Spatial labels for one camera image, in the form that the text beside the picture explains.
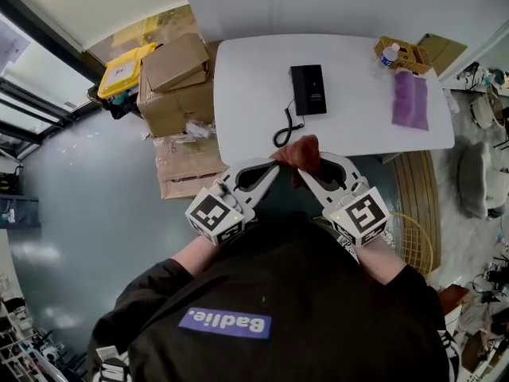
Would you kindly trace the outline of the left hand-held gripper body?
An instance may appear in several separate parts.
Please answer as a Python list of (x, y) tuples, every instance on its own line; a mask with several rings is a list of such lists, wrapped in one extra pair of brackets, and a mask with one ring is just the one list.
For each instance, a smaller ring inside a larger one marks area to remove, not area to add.
[(227, 185), (216, 179), (211, 188), (199, 191), (185, 216), (200, 235), (220, 246), (242, 232), (255, 218), (255, 211), (242, 205)]

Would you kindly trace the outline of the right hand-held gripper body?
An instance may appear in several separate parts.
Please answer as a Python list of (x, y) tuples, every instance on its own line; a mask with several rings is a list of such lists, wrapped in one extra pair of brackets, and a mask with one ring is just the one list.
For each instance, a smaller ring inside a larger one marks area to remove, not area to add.
[(381, 235), (389, 211), (379, 191), (360, 176), (345, 189), (336, 180), (324, 183), (323, 217), (350, 245), (362, 247)]

